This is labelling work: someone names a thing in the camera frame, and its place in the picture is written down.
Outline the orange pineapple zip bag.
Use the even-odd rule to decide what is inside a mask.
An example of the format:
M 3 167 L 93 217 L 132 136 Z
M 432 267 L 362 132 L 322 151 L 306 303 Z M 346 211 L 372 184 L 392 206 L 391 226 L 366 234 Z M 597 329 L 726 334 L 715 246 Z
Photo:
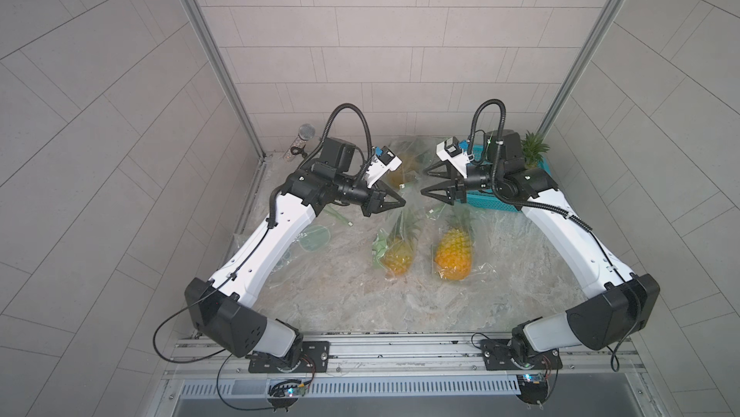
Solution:
M 425 220 L 423 204 L 410 200 L 392 210 L 378 229 L 371 246 L 373 263 L 383 269 L 386 280 L 401 278 L 412 268 Z

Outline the orange pineapple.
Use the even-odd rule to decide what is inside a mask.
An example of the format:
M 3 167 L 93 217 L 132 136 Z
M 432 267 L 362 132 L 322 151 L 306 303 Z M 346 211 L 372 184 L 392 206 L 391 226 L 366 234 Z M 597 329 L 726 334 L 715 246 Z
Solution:
M 420 233 L 419 218 L 416 212 L 401 209 L 389 235 L 385 238 L 385 251 L 380 264 L 387 276 L 396 278 L 406 274 L 414 262 Z

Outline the zip-top bag green pineapple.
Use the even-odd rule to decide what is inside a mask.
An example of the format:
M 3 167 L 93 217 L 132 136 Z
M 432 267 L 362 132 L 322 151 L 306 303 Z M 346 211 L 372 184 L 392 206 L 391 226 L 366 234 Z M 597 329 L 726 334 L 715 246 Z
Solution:
M 354 222 L 339 211 L 339 207 L 328 205 L 322 214 L 306 227 L 283 253 L 274 272 L 314 255 L 326 251 L 332 241 L 354 227 Z

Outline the yellow pineapple zip bag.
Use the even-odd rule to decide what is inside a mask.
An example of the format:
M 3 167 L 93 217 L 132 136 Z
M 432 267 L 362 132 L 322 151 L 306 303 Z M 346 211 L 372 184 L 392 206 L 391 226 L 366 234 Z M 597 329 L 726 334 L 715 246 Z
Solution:
M 433 275 L 457 285 L 479 285 L 491 278 L 487 210 L 466 204 L 441 204 L 427 212 L 433 224 Z

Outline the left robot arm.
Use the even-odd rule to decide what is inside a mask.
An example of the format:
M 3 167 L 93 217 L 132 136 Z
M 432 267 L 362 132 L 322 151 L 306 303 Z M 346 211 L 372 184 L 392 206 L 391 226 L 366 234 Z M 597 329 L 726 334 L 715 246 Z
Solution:
M 326 139 L 318 158 L 274 189 L 266 219 L 237 253 L 208 280 L 189 283 L 185 299 L 198 332 L 235 357 L 266 355 L 283 369 L 299 364 L 302 334 L 252 308 L 273 268 L 329 204 L 356 205 L 370 217 L 406 203 L 382 180 L 402 164 L 395 153 L 376 149 L 360 174 L 352 176 L 348 169 L 354 153 L 354 145 Z

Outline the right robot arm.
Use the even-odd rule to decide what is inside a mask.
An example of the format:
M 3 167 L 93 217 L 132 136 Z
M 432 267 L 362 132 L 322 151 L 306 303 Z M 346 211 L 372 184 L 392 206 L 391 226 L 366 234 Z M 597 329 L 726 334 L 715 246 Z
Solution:
M 515 207 L 549 239 L 587 298 L 560 314 L 514 328 L 508 349 L 516 366 L 527 368 L 548 351 L 578 345 L 616 353 L 647 325 L 659 284 L 649 274 L 636 274 L 601 243 L 548 172 L 527 166 L 518 133 L 491 133 L 479 157 L 472 143 L 457 138 L 439 143 L 436 155 L 439 160 L 425 172 L 441 183 L 423 195 L 454 204 L 478 191 Z

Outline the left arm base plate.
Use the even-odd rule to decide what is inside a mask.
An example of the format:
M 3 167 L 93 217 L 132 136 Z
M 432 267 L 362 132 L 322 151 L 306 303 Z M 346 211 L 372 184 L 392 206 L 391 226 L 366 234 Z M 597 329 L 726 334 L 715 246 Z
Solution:
M 304 341 L 294 358 L 298 362 L 292 365 L 283 358 L 266 353 L 258 353 L 250 360 L 250 374 L 299 374 L 325 373 L 328 370 L 331 343 L 328 341 Z

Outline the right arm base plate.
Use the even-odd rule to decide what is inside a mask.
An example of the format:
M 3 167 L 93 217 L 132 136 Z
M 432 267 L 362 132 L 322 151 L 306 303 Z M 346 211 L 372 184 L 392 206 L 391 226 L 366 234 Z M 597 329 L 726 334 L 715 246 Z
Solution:
M 554 372 L 563 368 L 560 351 L 534 353 L 533 356 L 518 361 L 515 351 L 506 339 L 482 338 L 474 342 L 483 357 L 487 371 L 543 371 Z

